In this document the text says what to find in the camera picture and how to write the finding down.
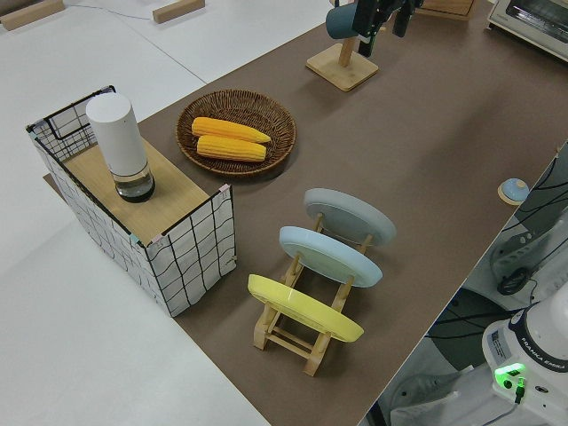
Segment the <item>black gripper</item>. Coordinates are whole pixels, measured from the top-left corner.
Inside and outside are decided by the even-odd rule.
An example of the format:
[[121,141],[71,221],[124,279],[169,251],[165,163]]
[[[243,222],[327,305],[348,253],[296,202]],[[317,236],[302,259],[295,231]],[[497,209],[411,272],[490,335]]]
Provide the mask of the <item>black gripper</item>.
[[414,11],[422,7],[422,0],[358,0],[356,4],[354,29],[363,37],[358,53],[370,57],[383,25],[383,12],[397,12],[392,33],[404,37]]

